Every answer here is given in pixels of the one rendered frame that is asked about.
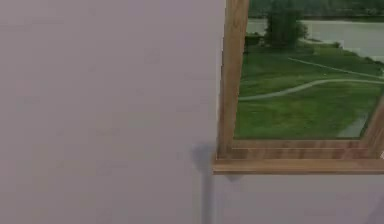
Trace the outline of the wooden framed window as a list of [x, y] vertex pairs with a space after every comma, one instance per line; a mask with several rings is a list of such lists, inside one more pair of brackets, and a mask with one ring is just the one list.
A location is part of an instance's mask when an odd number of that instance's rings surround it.
[[360, 140], [236, 140], [250, 0], [226, 0], [215, 175], [384, 175], [384, 99]]

